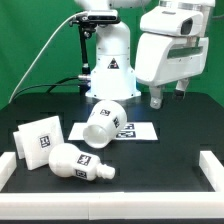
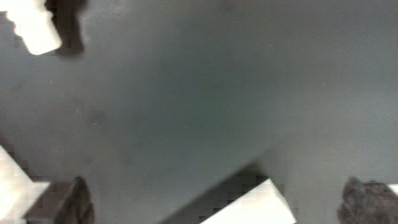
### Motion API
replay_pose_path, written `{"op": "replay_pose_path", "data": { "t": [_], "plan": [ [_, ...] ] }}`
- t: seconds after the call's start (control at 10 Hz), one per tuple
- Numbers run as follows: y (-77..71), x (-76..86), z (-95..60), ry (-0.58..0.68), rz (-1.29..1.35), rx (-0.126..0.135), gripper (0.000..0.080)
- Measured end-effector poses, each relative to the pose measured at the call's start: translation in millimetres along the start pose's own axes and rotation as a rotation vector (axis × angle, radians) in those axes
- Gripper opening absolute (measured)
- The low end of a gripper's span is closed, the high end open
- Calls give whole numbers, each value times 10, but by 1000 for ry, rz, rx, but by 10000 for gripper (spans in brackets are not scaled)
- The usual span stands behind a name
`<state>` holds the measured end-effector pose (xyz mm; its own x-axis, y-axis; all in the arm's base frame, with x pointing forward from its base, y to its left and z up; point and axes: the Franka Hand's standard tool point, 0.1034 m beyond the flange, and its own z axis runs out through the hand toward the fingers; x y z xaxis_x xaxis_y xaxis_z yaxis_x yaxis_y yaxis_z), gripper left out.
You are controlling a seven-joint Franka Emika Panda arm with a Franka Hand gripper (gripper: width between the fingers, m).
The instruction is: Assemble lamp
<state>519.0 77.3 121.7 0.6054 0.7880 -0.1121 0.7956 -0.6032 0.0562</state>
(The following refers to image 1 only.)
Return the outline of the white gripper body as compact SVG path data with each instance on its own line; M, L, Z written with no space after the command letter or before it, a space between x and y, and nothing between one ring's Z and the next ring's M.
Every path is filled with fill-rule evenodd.
M139 39L135 74L139 83L160 86L203 72L209 39L143 33Z

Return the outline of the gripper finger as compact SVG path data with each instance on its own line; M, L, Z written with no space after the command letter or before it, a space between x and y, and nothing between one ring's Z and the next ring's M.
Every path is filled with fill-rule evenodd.
M150 106L154 109L160 109L163 102L163 92L160 86L150 86Z
M173 98L177 101L183 100L185 97L185 92L187 90L188 85L189 85L188 78L179 80L177 82L175 90L173 91Z

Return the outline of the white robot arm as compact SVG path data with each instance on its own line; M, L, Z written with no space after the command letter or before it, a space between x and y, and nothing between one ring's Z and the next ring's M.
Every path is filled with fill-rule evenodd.
M96 34L96 65L83 69L90 83L86 96L126 100L138 97L138 83L149 87L150 106L162 105L162 87L174 82L174 96L183 99L189 79L203 72L209 45L205 36L215 0L159 0L140 20L143 31L130 64L130 30L119 8L146 6L151 0L74 0L83 11L76 15L81 37Z

